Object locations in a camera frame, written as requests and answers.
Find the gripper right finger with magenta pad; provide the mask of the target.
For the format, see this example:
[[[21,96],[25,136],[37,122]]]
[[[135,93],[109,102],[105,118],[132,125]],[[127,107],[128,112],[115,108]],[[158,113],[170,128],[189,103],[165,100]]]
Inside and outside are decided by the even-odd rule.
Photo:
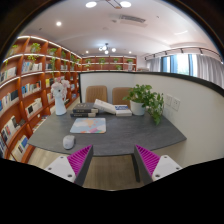
[[[182,169],[168,155],[159,156],[139,145],[134,146],[134,159],[137,165],[136,172],[145,185]]]

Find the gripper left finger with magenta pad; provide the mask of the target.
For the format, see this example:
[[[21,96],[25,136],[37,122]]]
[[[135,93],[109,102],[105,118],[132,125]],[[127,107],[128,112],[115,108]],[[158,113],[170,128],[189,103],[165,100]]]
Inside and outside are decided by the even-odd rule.
[[[45,170],[82,186],[93,157],[93,146],[86,146],[69,156],[59,156]]]

